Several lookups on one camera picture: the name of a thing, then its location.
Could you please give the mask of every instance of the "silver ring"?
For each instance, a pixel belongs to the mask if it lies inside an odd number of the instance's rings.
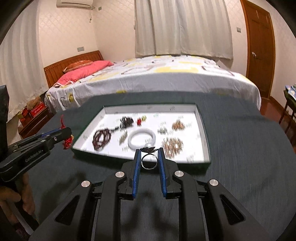
[[[155,165],[154,167],[152,167],[152,168],[147,168],[147,167],[144,167],[144,165],[143,165],[143,159],[144,159],[145,156],[148,156],[148,155],[155,156],[155,158],[156,158],[156,165]],[[155,169],[155,168],[157,167],[157,164],[158,164],[158,158],[157,158],[157,156],[154,155],[154,154],[152,154],[152,153],[148,153],[148,154],[146,154],[145,156],[143,156],[142,159],[141,159],[141,165],[142,165],[142,167],[143,167],[144,169],[146,169],[146,170],[153,170],[153,169]]]
[[[138,134],[138,133],[146,133],[148,135],[150,135],[152,137],[152,141],[149,142],[149,144],[151,144],[151,146],[153,146],[156,142],[156,136],[154,134],[154,132],[150,129],[147,129],[147,128],[141,128],[141,129],[138,129],[134,132],[132,132],[129,136],[128,136],[128,147],[131,149],[131,150],[137,150],[137,149],[141,149],[144,147],[144,145],[141,145],[141,146],[136,146],[136,145],[133,145],[131,143],[131,139],[134,137],[134,135]]]

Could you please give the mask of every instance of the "curtain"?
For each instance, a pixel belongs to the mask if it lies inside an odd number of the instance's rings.
[[[39,47],[38,3],[35,0],[22,11],[0,45],[0,85],[6,85],[9,93],[8,120],[48,90]]]
[[[136,56],[190,54],[233,59],[224,0],[136,0]]]

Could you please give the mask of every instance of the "brown beaded bracelet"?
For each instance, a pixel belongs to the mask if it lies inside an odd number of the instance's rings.
[[[96,151],[98,151],[101,148],[104,148],[105,145],[109,143],[111,139],[111,133],[109,129],[103,129],[103,130],[97,130],[94,134],[93,138],[93,146]]]

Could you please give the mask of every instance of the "air conditioner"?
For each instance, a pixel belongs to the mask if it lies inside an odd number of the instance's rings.
[[[57,0],[57,7],[84,7],[89,8],[94,0]]]

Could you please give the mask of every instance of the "door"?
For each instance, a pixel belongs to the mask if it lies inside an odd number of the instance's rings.
[[[261,97],[269,98],[275,65],[275,42],[269,12],[243,0],[248,35],[249,78],[259,89]]]

